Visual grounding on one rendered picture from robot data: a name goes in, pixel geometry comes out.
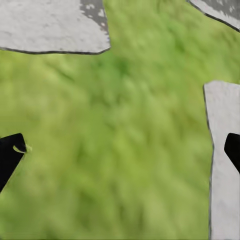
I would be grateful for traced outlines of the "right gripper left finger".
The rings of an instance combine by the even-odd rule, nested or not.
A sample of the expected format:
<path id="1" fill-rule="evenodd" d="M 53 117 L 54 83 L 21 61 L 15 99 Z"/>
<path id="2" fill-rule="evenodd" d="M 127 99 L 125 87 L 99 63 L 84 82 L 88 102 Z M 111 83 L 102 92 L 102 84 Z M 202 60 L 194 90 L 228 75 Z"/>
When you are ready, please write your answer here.
<path id="1" fill-rule="evenodd" d="M 21 133 L 0 138 L 0 193 L 14 172 L 24 153 L 32 151 Z"/>

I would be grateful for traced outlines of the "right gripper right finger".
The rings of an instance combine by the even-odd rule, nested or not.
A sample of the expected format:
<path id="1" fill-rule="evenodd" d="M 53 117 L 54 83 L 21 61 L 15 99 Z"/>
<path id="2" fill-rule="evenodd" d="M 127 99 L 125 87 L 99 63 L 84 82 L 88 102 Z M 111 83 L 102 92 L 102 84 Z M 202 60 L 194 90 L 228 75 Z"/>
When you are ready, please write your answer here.
<path id="1" fill-rule="evenodd" d="M 240 173 L 240 135 L 228 133 L 224 151 Z"/>

